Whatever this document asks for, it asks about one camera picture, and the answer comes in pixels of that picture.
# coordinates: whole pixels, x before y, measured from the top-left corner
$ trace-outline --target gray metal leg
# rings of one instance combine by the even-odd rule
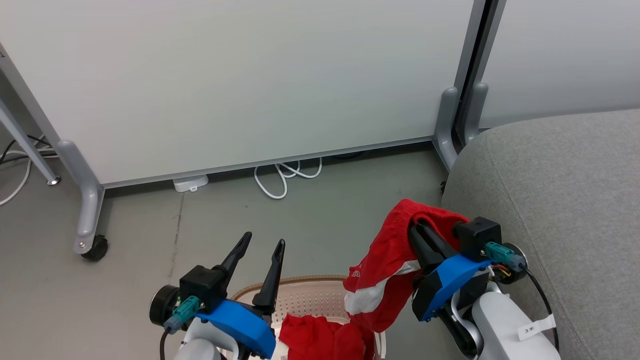
[[[447,88],[442,92],[436,130],[435,134],[433,134],[433,146],[435,146],[447,171],[451,171],[451,167],[458,157],[458,153],[451,142],[451,129],[453,128],[453,120],[457,108],[458,89],[454,87]]]
[[[77,238],[74,251],[77,254],[88,252],[93,246],[95,228],[98,224],[104,188],[98,182],[89,164],[82,157],[77,146],[69,140],[58,142],[60,159],[67,167],[73,180],[80,186],[82,206],[78,220]]]
[[[47,179],[47,185],[55,185],[59,183],[60,176],[53,173],[36,147],[31,143],[32,140],[27,137],[27,134],[24,133],[24,130],[22,130],[20,125],[18,125],[15,117],[13,117],[2,101],[0,101],[0,122],[2,122],[7,130],[9,130],[9,133],[13,136],[15,141],[20,144],[24,149],[24,152],[29,155],[31,161],[33,161],[36,167],[41,171],[42,175]]]
[[[464,145],[468,145],[471,140],[475,139],[480,133],[480,116],[484,108],[484,100],[489,91],[486,83],[477,83],[471,89],[469,98],[469,109],[467,110],[467,119],[464,123]]]

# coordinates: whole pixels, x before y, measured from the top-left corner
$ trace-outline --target caster wheel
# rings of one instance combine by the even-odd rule
[[[169,320],[180,298],[180,288],[164,285],[156,292],[149,304],[149,320],[154,325],[162,326]]]
[[[98,261],[104,258],[104,255],[109,249],[109,243],[103,235],[96,235],[93,237],[93,246],[91,250],[81,254],[81,256],[89,261]]]

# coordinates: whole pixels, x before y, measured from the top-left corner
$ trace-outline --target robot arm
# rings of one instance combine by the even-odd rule
[[[559,359],[542,334],[518,340],[518,328],[531,320],[502,294],[497,282],[511,284],[524,278],[527,263],[516,246],[502,244],[500,225],[476,218],[456,224],[452,231],[460,241],[460,253],[425,222],[409,228],[410,244],[422,268],[413,281],[416,318],[441,319],[470,360]],[[494,273],[493,266],[507,271]]]
[[[211,269],[197,265],[180,279],[179,288],[166,285],[154,296],[149,309],[152,323],[163,326],[166,334],[188,327],[185,339],[193,345],[183,347],[176,359],[220,359],[214,345],[233,350],[240,360],[273,355],[276,340],[270,325],[280,285],[284,240],[273,252],[271,267],[253,305],[227,299],[229,280],[251,237],[251,233],[245,233],[222,264]]]

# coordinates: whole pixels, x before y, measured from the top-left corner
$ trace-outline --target white label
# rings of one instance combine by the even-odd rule
[[[526,340],[543,330],[552,329],[554,327],[556,327],[556,319],[554,319],[554,315],[551,314],[542,320],[538,320],[537,322],[518,328],[518,337],[520,338],[520,341]]]

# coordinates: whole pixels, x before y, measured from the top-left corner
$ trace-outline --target red fabric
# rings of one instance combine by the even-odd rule
[[[456,250],[460,243],[451,234],[451,229],[457,222],[468,222],[462,215],[444,209],[432,208],[409,199],[400,201],[387,215],[380,232],[369,247],[369,253],[358,266],[349,268],[349,277],[343,282],[344,288],[358,297],[358,289],[371,288],[391,277],[375,310],[349,314],[352,322],[375,332],[383,332],[396,320],[412,294],[413,276],[419,270],[404,275],[392,275],[407,261],[417,259],[409,244],[408,228],[418,220],[425,220]]]
[[[371,331],[328,322],[323,316],[287,314],[279,339],[289,347],[287,360],[371,360],[374,355]]]

